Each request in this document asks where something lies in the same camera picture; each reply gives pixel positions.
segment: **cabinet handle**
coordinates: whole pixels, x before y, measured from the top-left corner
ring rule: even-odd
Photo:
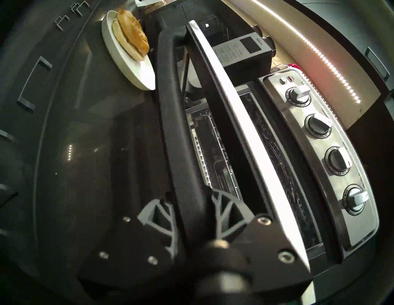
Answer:
[[[383,69],[386,71],[386,75],[383,75],[380,70],[378,69],[378,67],[376,67],[375,63],[369,58],[369,53],[372,53],[375,58],[378,60],[378,62],[382,65]],[[383,77],[383,80],[386,81],[388,80],[388,78],[390,77],[390,73],[388,72],[387,68],[385,67],[385,65],[382,63],[382,61],[379,59],[379,57],[376,56],[376,54],[371,50],[370,47],[367,47],[366,51],[365,51],[365,57],[368,58],[369,62],[375,67],[375,70],[380,74],[381,77]]]
[[[79,4],[78,2],[74,2],[74,3],[70,6],[70,9],[71,9],[71,11],[72,11],[74,14],[76,14],[76,12],[77,12],[77,13],[82,17],[82,14],[81,14],[81,12],[79,11],[79,8],[80,8],[83,4],[85,4],[88,8],[90,8],[89,4],[88,4],[86,1],[83,1],[81,4]]]
[[[20,95],[18,97],[18,102],[17,102],[19,105],[23,105],[24,107],[30,109],[32,112],[34,112],[34,110],[35,110],[35,105],[30,103],[30,102],[28,102],[25,98],[23,98],[22,94],[23,94],[24,89],[26,88],[27,83],[29,82],[30,77],[32,76],[32,74],[34,72],[34,69],[36,68],[36,66],[37,66],[37,64],[39,62],[41,62],[43,65],[45,65],[49,69],[52,68],[52,64],[50,64],[49,61],[47,61],[44,57],[40,56],[40,58],[35,63],[35,65],[33,67],[33,70],[30,72],[30,75],[27,78],[27,80],[25,82],[25,85],[23,86],[23,89],[22,89],[22,91],[21,91],[21,93],[20,93]]]
[[[10,135],[8,132],[5,132],[4,130],[1,130],[1,129],[0,129],[0,136],[10,140],[11,142],[15,141],[15,137],[14,136]]]
[[[59,16],[58,18],[56,18],[55,24],[56,24],[56,26],[57,26],[61,31],[63,31],[63,29],[60,27],[59,23],[62,22],[62,20],[63,20],[64,18],[66,18],[68,21],[70,21],[70,18],[67,17],[67,15],[64,15],[63,18],[60,18],[60,20],[58,21],[59,18],[60,18],[60,16]]]

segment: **white plate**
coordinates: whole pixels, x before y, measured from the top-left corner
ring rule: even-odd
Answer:
[[[141,90],[156,89],[154,70],[148,55],[144,61],[136,61],[122,48],[112,30],[113,20],[118,13],[109,11],[101,22],[101,32],[105,45],[113,61],[127,79]]]

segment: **control knob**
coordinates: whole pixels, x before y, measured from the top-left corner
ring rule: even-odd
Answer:
[[[338,176],[346,174],[352,166],[350,156],[344,147],[329,148],[325,154],[325,161],[330,171]]]
[[[361,213],[368,199],[368,192],[363,191],[358,185],[349,185],[344,193],[346,209],[353,216]]]
[[[326,138],[331,133],[333,122],[325,115],[314,113],[305,119],[305,129],[316,138]]]
[[[288,92],[290,100],[297,105],[304,105],[310,101],[310,89],[307,85],[291,88]]]

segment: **microwave display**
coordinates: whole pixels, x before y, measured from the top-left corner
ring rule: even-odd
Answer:
[[[240,42],[250,54],[261,50],[258,44],[250,36],[240,39]]]

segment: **bagel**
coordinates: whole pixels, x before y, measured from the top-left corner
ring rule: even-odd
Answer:
[[[149,52],[149,44],[138,20],[125,9],[118,11],[117,18],[128,41],[145,57]]]
[[[122,27],[117,18],[113,20],[112,30],[116,40],[118,40],[120,45],[131,56],[132,59],[136,61],[143,61],[145,59],[145,56],[142,56],[138,49],[129,42],[127,36],[123,33]]]

